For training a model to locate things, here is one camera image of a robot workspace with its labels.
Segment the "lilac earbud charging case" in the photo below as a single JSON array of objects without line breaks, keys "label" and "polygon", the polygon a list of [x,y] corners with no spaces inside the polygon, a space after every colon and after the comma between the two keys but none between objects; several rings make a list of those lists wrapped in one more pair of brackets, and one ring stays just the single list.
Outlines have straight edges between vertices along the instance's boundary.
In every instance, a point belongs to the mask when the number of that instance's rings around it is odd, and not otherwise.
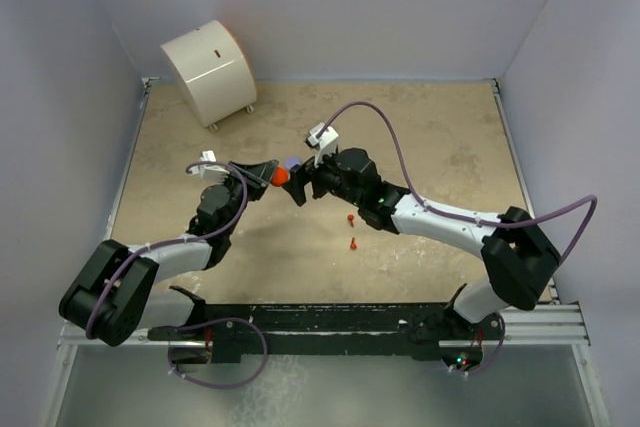
[{"label": "lilac earbud charging case", "polygon": [[287,171],[290,171],[292,168],[294,168],[294,167],[296,167],[296,166],[298,166],[298,165],[301,165],[301,164],[302,164],[302,160],[301,160],[301,158],[300,158],[300,157],[297,157],[297,156],[290,156],[290,157],[287,157],[287,158],[285,159],[285,161],[284,161],[284,168],[285,168]]}]

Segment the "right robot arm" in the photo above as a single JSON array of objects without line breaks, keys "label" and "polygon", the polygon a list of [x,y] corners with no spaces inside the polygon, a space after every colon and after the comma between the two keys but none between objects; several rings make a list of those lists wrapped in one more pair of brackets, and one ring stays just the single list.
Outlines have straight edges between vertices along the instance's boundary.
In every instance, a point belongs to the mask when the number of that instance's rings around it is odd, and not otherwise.
[{"label": "right robot arm", "polygon": [[415,198],[383,180],[360,148],[294,166],[283,188],[302,206],[307,186],[315,199],[331,194],[353,205],[376,230],[429,238],[482,260],[485,279],[461,287],[447,307],[445,327],[456,338],[469,337],[487,316],[507,307],[533,310],[560,264],[558,250],[525,210],[473,213]]}]

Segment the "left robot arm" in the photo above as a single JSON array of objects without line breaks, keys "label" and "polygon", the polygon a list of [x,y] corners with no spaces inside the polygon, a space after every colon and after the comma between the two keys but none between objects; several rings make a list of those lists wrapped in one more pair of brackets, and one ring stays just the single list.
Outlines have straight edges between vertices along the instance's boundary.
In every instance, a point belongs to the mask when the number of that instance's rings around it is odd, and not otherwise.
[{"label": "left robot arm", "polygon": [[89,339],[112,347],[122,344],[151,306],[156,282],[205,271],[222,261],[247,204],[264,195],[277,168],[276,160],[245,165],[206,157],[188,165],[188,174],[209,185],[186,232],[140,246],[102,241],[62,296],[59,315],[83,329]]}]

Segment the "orange earbud charging case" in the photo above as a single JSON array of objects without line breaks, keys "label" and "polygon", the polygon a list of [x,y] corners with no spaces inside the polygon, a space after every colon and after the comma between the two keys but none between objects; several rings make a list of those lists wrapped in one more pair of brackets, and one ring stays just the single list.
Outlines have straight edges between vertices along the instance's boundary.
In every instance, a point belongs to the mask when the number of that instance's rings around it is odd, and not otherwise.
[{"label": "orange earbud charging case", "polygon": [[283,167],[277,167],[270,183],[275,187],[282,187],[289,180],[289,173]]}]

